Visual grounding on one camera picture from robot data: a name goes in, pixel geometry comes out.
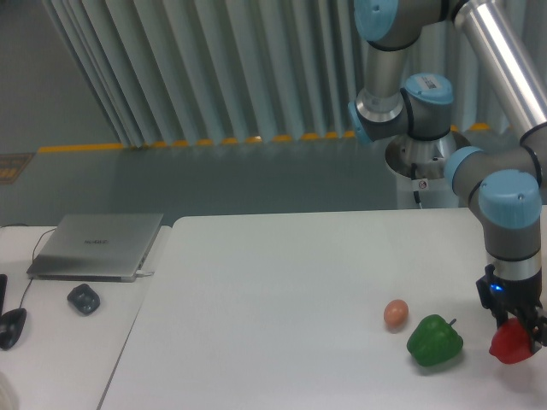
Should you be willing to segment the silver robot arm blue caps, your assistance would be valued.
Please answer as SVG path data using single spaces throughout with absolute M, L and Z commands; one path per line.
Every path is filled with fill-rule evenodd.
M 516 318 L 525 345 L 546 344 L 542 291 L 542 198 L 546 186 L 546 88 L 498 1 L 357 1 L 357 31 L 368 43 L 363 89 L 348 105 L 357 138 L 406 135 L 421 143 L 446 137 L 452 96 L 446 80 L 416 74 L 400 85 L 405 56 L 425 26 L 450 21 L 479 58 L 510 125 L 516 149 L 490 155 L 464 147 L 444 177 L 480 221 L 489 262 L 477 282 L 498 326 Z

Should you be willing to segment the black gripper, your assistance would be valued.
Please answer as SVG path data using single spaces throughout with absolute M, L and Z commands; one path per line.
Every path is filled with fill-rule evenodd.
M 492 264 L 485 266 L 485 275 L 476 282 L 481 305 L 491 310 L 497 328 L 508 320 L 508 313 L 525 319 L 525 329 L 530 338 L 530 352 L 536 354 L 546 346 L 546 312 L 539 301 L 542 291 L 542 271 L 530 278 L 509 280 L 497 276 Z

